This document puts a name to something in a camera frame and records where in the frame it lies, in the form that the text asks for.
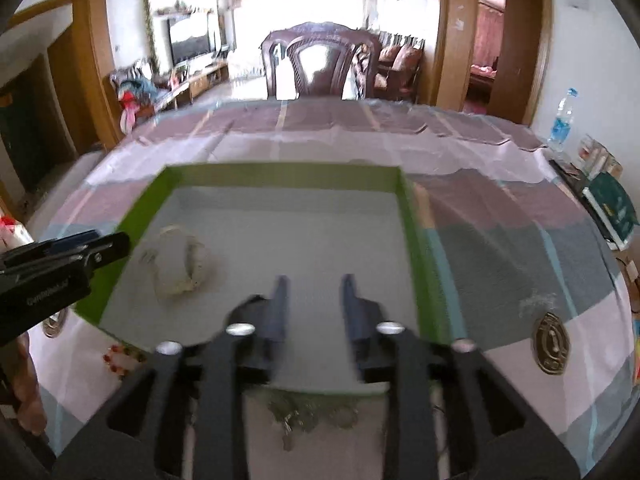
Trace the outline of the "person's left hand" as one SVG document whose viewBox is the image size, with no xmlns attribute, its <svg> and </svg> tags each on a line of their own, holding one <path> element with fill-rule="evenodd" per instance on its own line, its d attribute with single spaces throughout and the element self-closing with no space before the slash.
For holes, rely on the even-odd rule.
<svg viewBox="0 0 640 480">
<path fill-rule="evenodd" d="M 13 391 L 18 423 L 30 434 L 42 436 L 47 427 L 47 415 L 35 364 L 29 353 L 28 333 L 21 334 L 1 348 L 1 370 Z"/>
</svg>

